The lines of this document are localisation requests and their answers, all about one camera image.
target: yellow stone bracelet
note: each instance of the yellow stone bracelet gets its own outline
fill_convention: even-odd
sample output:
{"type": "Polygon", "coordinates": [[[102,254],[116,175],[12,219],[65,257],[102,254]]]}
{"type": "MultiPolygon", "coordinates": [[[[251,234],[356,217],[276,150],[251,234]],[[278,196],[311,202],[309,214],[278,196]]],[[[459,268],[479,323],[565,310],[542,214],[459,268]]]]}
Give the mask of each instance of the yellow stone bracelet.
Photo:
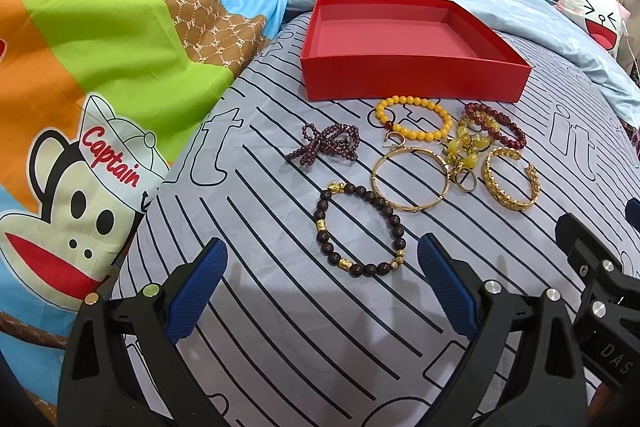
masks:
{"type": "Polygon", "coordinates": [[[430,142],[433,140],[444,140],[446,139],[451,127],[453,126],[453,120],[451,115],[439,104],[435,103],[428,98],[419,98],[418,96],[390,96],[387,99],[380,100],[378,105],[376,106],[376,118],[380,120],[380,123],[385,126],[385,128],[389,131],[395,131],[406,139],[409,140],[424,140],[425,142],[430,142]],[[399,123],[394,123],[391,119],[385,114],[385,109],[387,107],[392,107],[395,103],[409,103],[412,105],[420,105],[425,107],[426,109],[432,110],[436,112],[442,118],[444,125],[439,131],[435,132],[425,132],[422,130],[412,130],[407,129],[407,127],[402,127],[399,123]]]}

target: open box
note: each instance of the open box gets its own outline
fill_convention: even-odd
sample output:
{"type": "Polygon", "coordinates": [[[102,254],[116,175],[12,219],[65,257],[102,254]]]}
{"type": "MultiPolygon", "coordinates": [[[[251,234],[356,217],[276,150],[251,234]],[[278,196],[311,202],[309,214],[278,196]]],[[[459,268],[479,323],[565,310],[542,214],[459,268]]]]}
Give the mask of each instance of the open box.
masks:
{"type": "Polygon", "coordinates": [[[318,0],[300,63],[309,100],[517,102],[531,72],[491,28],[447,0],[318,0]]]}

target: white and pink pillow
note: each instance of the white and pink pillow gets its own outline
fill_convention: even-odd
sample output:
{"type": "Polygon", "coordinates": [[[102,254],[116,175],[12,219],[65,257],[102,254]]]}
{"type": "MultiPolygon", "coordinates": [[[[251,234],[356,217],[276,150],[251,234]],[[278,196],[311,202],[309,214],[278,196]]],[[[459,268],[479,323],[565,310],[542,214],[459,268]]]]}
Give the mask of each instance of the white and pink pillow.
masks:
{"type": "Polygon", "coordinates": [[[616,58],[631,14],[616,0],[559,0],[556,8],[616,58]]]}

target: dark brown beaded bracelet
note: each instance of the dark brown beaded bracelet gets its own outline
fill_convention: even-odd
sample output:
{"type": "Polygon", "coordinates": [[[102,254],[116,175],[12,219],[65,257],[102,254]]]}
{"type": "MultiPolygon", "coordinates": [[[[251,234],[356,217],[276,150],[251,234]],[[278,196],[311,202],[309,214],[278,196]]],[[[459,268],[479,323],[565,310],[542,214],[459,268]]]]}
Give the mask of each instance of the dark brown beaded bracelet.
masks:
{"type": "Polygon", "coordinates": [[[487,131],[489,136],[499,141],[505,147],[509,147],[511,149],[524,149],[527,145],[527,136],[524,134],[524,131],[513,123],[511,118],[503,112],[496,111],[484,103],[476,102],[465,104],[465,112],[469,118],[472,118],[476,124],[481,127],[482,130],[487,131]],[[493,118],[498,124],[511,129],[513,134],[516,136],[516,139],[512,140],[507,135],[502,134],[497,125],[495,128],[492,127],[487,121],[489,117],[493,118]]]}
{"type": "Polygon", "coordinates": [[[325,190],[320,192],[320,199],[316,204],[317,210],[314,212],[314,221],[316,222],[316,241],[320,244],[320,251],[327,256],[327,262],[332,266],[337,266],[343,270],[349,272],[352,277],[373,277],[374,275],[386,275],[391,270],[397,270],[399,266],[404,263],[404,247],[406,247],[406,241],[402,237],[404,235],[404,228],[400,223],[400,216],[394,214],[394,210],[385,198],[376,197],[372,190],[367,190],[362,185],[356,187],[353,183],[338,183],[332,182],[325,190]],[[329,201],[334,194],[355,194],[356,197],[362,198],[367,203],[375,206],[386,218],[389,225],[392,227],[391,235],[394,237],[393,246],[396,250],[396,259],[391,263],[380,263],[377,266],[373,263],[363,265],[361,263],[353,263],[348,259],[344,259],[337,251],[334,251],[334,245],[329,242],[330,236],[326,229],[324,219],[326,218],[326,210],[329,208],[329,201]]]}

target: open red mouth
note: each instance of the open red mouth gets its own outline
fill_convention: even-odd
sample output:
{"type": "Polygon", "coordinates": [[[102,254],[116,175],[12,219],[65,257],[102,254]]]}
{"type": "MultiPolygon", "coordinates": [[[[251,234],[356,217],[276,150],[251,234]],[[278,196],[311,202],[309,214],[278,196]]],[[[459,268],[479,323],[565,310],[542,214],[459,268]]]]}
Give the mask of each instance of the open red mouth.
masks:
{"type": "Polygon", "coordinates": [[[586,24],[589,35],[591,35],[593,40],[595,40],[599,45],[606,49],[606,51],[610,51],[616,47],[618,35],[614,31],[590,19],[586,19],[586,24]]]}
{"type": "Polygon", "coordinates": [[[101,284],[101,281],[91,279],[75,266],[53,255],[50,251],[34,245],[31,241],[13,233],[4,232],[4,235],[27,266],[60,293],[82,300],[101,284]]]}

